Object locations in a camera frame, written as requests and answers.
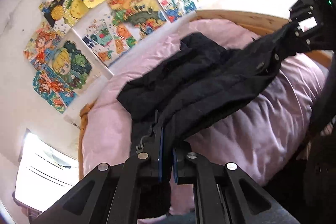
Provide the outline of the black padded jacket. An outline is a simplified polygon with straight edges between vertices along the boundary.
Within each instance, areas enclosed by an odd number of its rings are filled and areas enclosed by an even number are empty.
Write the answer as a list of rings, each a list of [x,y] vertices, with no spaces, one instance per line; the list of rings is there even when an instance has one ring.
[[[179,51],[117,96],[132,119],[131,153],[161,137],[163,182],[141,192],[139,217],[156,218],[171,206],[171,149],[254,100],[276,77],[281,62],[303,51],[289,26],[249,43],[226,49],[196,32]]]

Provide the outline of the bright window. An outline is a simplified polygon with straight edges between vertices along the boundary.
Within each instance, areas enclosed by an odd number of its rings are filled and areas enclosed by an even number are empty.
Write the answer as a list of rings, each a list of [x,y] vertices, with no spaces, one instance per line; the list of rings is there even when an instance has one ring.
[[[26,130],[15,183],[15,199],[44,212],[79,182],[79,164]]]

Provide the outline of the orange-haired mermaid drawing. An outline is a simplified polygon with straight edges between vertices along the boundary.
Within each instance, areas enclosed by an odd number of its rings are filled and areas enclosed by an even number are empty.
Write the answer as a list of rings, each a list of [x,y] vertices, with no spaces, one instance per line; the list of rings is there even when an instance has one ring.
[[[33,79],[33,88],[49,105],[63,114],[76,93],[48,65],[42,65]]]

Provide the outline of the blonde girl drawing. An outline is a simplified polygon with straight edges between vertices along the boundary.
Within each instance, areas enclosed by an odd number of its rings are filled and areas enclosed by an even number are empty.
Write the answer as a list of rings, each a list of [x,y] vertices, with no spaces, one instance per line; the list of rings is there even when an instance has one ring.
[[[76,94],[101,76],[94,54],[72,30],[62,38],[48,65]]]

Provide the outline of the orange juice fruit drawing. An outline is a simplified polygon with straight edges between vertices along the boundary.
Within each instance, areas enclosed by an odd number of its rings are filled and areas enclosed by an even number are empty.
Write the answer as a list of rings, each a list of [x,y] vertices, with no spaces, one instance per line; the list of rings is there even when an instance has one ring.
[[[137,27],[117,23],[106,2],[90,9],[73,27],[84,44],[109,67],[140,41]]]

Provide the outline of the orange-haired girl drawing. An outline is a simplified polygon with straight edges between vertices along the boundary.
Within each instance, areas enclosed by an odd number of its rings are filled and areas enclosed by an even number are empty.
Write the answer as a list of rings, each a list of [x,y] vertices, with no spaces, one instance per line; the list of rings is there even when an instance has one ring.
[[[64,30],[54,30],[46,20],[42,20],[23,50],[24,57],[37,70],[41,70],[55,54],[65,36]]]

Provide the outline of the landscape river drawing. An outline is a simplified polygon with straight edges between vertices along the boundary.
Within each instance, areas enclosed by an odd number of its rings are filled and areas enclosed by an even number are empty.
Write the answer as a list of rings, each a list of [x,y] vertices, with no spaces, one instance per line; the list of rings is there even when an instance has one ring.
[[[138,29],[139,37],[145,38],[166,22],[156,0],[109,0],[113,24],[128,24]]]

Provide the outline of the night moon drawing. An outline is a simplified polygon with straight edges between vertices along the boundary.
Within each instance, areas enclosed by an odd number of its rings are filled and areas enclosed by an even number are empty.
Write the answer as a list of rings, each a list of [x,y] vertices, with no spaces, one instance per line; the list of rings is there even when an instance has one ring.
[[[39,10],[55,31],[67,32],[86,15],[88,7],[82,0],[46,0]]]

